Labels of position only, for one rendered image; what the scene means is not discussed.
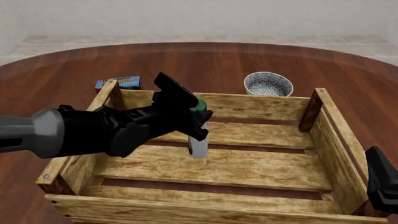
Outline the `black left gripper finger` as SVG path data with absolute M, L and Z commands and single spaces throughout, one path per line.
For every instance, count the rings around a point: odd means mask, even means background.
M 192 115 L 192 125 L 191 134 L 189 136 L 195 138 L 197 141 L 204 140 L 209 131 L 204 128 L 204 124 L 210 120 L 213 115 L 212 110 L 198 110 L 198 111 L 191 111 L 190 114 Z
M 154 93 L 155 104 L 169 105 L 183 110 L 197 106 L 198 99 L 195 95 L 170 76 L 160 72 L 154 83 L 160 89 L 160 91 Z

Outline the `wooden slat tray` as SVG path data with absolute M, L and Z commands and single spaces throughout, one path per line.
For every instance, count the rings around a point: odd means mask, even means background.
M 303 149 L 304 154 L 144 145 L 124 159 L 56 158 L 37 179 L 76 223 L 388 224 L 368 209 L 364 150 L 325 89 L 310 98 L 202 93 L 216 118 L 298 126 L 208 124 L 216 145 Z

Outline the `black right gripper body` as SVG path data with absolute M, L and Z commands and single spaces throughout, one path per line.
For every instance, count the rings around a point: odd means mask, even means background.
M 382 212 L 398 213 L 398 190 L 368 189 L 367 195 L 373 209 Z

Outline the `blue-white patterned bowl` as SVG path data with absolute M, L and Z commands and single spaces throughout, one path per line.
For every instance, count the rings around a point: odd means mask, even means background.
M 272 72 L 254 72 L 244 79 L 247 95 L 259 96 L 290 96 L 294 91 L 293 84 Z

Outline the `blue printed pudding box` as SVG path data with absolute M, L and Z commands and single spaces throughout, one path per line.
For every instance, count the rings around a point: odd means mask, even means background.
M 125 90 L 143 90 L 140 76 L 130 76 L 123 78 L 113 78 L 118 81 L 120 89 Z M 98 80 L 95 85 L 96 93 L 99 93 L 107 80 Z

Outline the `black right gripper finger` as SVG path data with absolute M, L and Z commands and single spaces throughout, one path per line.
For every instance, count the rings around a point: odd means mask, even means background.
M 398 192 L 398 170 L 376 146 L 366 152 L 368 163 L 368 192 L 387 190 Z

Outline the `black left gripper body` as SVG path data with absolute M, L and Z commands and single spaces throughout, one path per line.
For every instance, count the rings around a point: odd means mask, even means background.
M 192 111 L 198 106 L 198 98 L 187 90 L 161 90 L 154 93 L 152 106 L 156 110 L 154 122 L 161 136 L 174 131 L 187 136 L 200 136 L 199 113 Z

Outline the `white bottle with green cap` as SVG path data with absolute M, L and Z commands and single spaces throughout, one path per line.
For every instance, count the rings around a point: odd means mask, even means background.
M 196 110 L 205 111 L 207 110 L 207 105 L 204 100 L 198 99 L 198 105 Z M 202 141 L 197 141 L 195 138 L 188 137 L 188 149 L 189 153 L 193 158 L 203 158 L 206 156 L 208 150 L 208 139 L 209 135 Z

